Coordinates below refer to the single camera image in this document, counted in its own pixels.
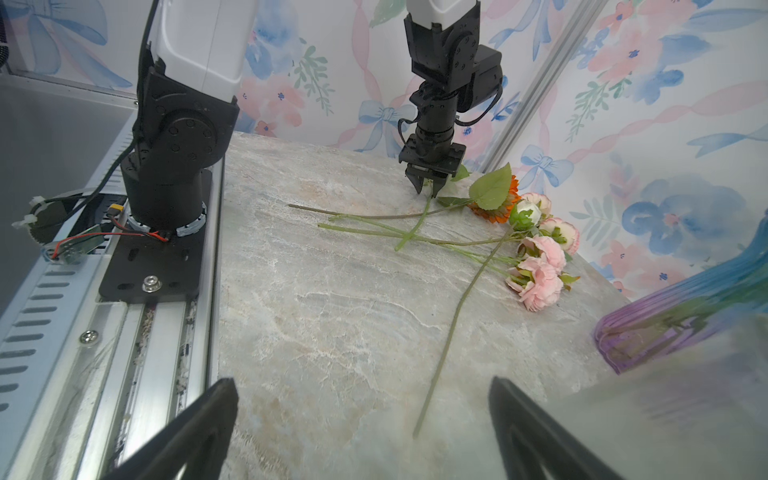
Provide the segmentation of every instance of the orange flower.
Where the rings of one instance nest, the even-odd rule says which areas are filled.
[[[515,178],[515,175],[512,175],[507,200],[504,200],[504,203],[499,208],[496,210],[483,210],[477,204],[469,204],[469,208],[475,212],[475,215],[479,215],[491,223],[505,223],[509,220],[509,214],[511,214],[512,208],[515,207],[518,200],[520,200],[518,195],[518,179]]]

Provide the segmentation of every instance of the bouquet of flowers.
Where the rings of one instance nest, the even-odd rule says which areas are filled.
[[[448,355],[451,338],[462,305],[486,268],[504,275],[506,284],[515,292],[517,300],[532,312],[557,302],[562,290],[570,290],[571,284],[579,278],[564,272],[567,262],[571,260],[571,255],[578,250],[579,232],[570,223],[552,215],[552,202],[549,198],[535,193],[518,195],[518,181],[512,175],[509,164],[489,174],[478,176],[476,179],[474,176],[462,166],[451,182],[442,189],[444,195],[454,193],[457,196],[437,197],[436,200],[442,205],[442,208],[430,210],[432,196],[429,195],[421,214],[370,216],[290,205],[294,208],[330,215],[327,223],[318,224],[318,227],[321,228],[399,238],[400,241],[395,247],[395,251],[401,250],[409,241],[426,242],[454,251],[481,264],[467,290],[458,301],[448,338],[435,369],[435,375],[432,377],[432,384],[416,424],[414,436],[417,436],[421,429],[429,401]],[[419,228],[428,216],[465,207],[491,223],[507,224],[504,236],[461,242],[419,235]],[[382,220],[416,217],[419,220],[410,231],[401,230],[382,222]],[[341,219],[364,223],[367,226],[376,227],[376,229],[342,227],[336,223],[337,220]],[[477,248],[491,243],[495,243],[495,247],[490,254],[467,249],[467,247]],[[508,249],[506,254],[497,255],[505,244],[511,244],[512,247]]]

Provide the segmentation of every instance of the robotic arm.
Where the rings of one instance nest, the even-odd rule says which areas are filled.
[[[181,237],[204,224],[200,171],[229,145],[257,6],[256,0],[162,1],[151,48],[140,58],[135,150],[121,163],[133,228]],[[502,54],[479,44],[476,0],[408,0],[407,8],[412,70],[425,81],[410,98],[419,115],[407,121],[417,123],[416,132],[399,161],[408,164],[406,176],[418,192],[424,179],[432,180],[435,196],[466,149],[452,143],[454,123],[473,123],[456,113],[501,96]]]

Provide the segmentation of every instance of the screw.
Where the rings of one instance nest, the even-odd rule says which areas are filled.
[[[163,283],[155,275],[150,275],[144,279],[141,289],[147,293],[152,293],[157,292],[162,286]]]
[[[83,334],[80,335],[80,343],[83,343],[84,345],[93,343],[96,340],[98,340],[98,332],[96,330],[85,330]]]

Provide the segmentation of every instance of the marble tabletop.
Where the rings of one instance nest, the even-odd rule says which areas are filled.
[[[504,478],[487,405],[493,376],[544,402],[613,375],[591,331],[626,301],[597,271],[575,258],[574,290],[530,313],[487,270],[413,439],[478,264],[427,243],[395,252],[397,239],[320,229],[326,216],[287,206],[418,213],[425,196],[403,171],[394,159],[233,136],[218,363],[220,376],[235,378],[240,404],[222,478]],[[503,233],[464,210],[428,217],[420,233],[461,241]]]

